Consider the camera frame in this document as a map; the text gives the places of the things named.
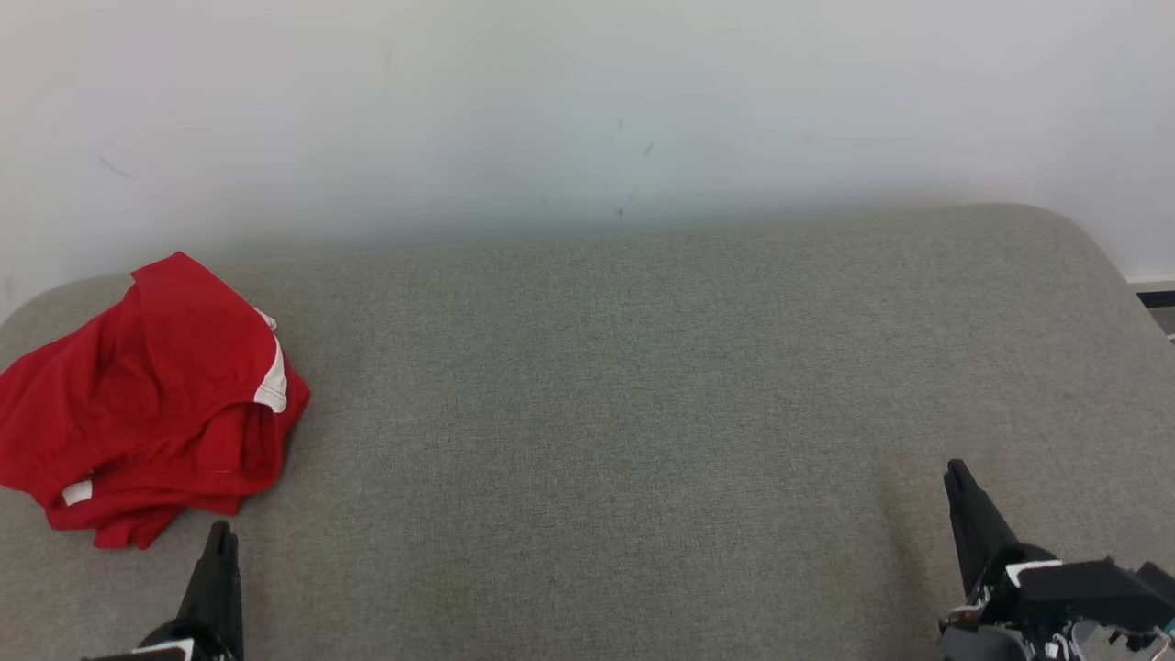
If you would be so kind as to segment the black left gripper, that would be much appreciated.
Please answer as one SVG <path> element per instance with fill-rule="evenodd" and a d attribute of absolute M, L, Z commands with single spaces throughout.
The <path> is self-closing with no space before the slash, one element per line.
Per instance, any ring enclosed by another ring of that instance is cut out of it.
<path fill-rule="evenodd" d="M 214 522 L 193 569 L 179 621 L 167 622 L 130 648 L 83 660 L 243 660 L 239 535 Z"/>

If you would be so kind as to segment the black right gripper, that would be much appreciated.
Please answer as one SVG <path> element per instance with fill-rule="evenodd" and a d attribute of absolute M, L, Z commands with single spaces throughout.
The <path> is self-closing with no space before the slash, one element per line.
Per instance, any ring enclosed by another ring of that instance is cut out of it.
<path fill-rule="evenodd" d="M 964 605 L 941 619 L 944 660 L 1065 660 L 1065 632 L 1015 615 L 1019 586 L 1010 569 L 1060 565 L 1020 541 L 991 494 L 961 459 L 946 465 L 946 497 Z"/>

